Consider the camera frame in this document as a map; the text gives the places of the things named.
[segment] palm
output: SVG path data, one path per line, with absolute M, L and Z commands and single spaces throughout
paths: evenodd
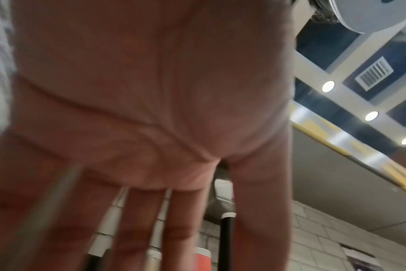
M 290 97 L 286 5 L 175 2 L 16 1 L 12 130 L 155 191 L 204 191 L 219 159 L 264 145 Z

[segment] air vent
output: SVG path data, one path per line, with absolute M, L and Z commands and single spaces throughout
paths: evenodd
M 384 78 L 393 73 L 392 67 L 387 63 L 384 57 L 381 57 L 373 65 L 369 66 L 365 71 L 358 75 L 355 80 L 359 85 L 368 91 L 375 85 L 380 83 Z

